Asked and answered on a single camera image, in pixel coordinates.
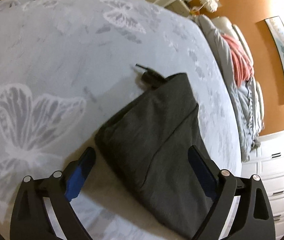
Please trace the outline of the grey ruffled duvet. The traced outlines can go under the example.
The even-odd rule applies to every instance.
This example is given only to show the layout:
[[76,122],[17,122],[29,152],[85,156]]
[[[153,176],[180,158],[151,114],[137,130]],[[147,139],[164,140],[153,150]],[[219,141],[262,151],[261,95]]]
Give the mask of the grey ruffled duvet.
[[258,95],[255,90],[256,79],[253,76],[248,81],[243,81],[240,87],[237,87],[234,80],[230,48],[221,36],[225,33],[220,31],[212,20],[205,15],[195,16],[194,22],[207,39],[223,76],[236,117],[242,161],[247,162],[250,159],[251,150],[260,146],[258,137],[264,129],[264,121],[261,120]]

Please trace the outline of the dark grey pants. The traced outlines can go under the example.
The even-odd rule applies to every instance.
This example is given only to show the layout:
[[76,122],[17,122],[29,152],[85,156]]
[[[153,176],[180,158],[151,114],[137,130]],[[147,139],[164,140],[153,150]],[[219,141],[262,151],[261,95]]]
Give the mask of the dark grey pants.
[[215,182],[202,163],[199,105],[186,73],[144,73],[151,85],[95,136],[108,165],[164,226],[192,239],[208,214]]

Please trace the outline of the white panelled wardrobe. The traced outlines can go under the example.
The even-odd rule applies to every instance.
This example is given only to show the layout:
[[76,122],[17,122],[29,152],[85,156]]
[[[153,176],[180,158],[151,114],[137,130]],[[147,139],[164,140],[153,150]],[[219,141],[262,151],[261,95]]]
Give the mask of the white panelled wardrobe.
[[242,164],[242,176],[262,179],[273,212],[275,238],[284,237],[284,130],[258,137],[260,147]]

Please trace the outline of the cream padded headboard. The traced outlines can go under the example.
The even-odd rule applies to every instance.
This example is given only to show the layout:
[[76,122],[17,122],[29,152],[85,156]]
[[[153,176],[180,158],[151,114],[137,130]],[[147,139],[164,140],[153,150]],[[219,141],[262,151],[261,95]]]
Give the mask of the cream padded headboard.
[[[213,18],[212,22],[218,29],[220,29],[220,31],[233,37],[235,40],[241,43],[246,55],[250,59],[250,63],[254,65],[254,60],[253,60],[251,51],[249,49],[248,43],[246,42],[246,39],[242,31],[239,29],[239,27],[235,24],[232,24],[231,21],[226,16]],[[261,120],[264,120],[265,107],[264,107],[262,89],[258,81],[255,81],[255,83],[256,83],[255,90],[258,95],[258,101],[259,101],[259,106],[260,106]]]

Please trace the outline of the pink blanket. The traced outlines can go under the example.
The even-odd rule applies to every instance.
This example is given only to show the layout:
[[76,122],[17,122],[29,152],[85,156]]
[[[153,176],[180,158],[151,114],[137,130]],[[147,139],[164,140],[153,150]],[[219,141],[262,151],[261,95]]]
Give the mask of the pink blanket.
[[239,41],[227,34],[222,34],[221,36],[229,45],[233,62],[234,80],[236,86],[240,87],[243,81],[248,81],[254,76],[253,63]]

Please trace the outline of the grey butterfly bedspread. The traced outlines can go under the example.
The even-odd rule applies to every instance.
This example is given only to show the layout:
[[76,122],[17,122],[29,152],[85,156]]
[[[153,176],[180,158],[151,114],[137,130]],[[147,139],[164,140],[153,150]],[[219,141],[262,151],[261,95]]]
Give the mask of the grey butterfly bedspread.
[[199,129],[220,168],[242,171],[222,74],[201,29],[144,0],[0,1],[0,233],[25,176],[46,178],[137,98],[141,64],[188,75]]

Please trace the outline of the white nightstand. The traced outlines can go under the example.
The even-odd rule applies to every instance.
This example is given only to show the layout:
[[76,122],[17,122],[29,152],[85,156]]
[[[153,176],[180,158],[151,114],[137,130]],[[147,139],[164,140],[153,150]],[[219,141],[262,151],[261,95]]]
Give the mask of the white nightstand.
[[167,5],[166,9],[183,17],[189,17],[191,11],[188,4],[184,0],[175,0]]

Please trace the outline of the white fluffy bedside lamp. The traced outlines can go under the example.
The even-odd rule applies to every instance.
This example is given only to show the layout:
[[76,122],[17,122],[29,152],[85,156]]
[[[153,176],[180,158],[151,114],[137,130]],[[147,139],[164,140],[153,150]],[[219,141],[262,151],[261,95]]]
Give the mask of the white fluffy bedside lamp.
[[220,4],[220,0],[199,0],[199,2],[201,4],[200,6],[191,8],[192,14],[199,13],[201,9],[205,9],[209,13],[216,12]]

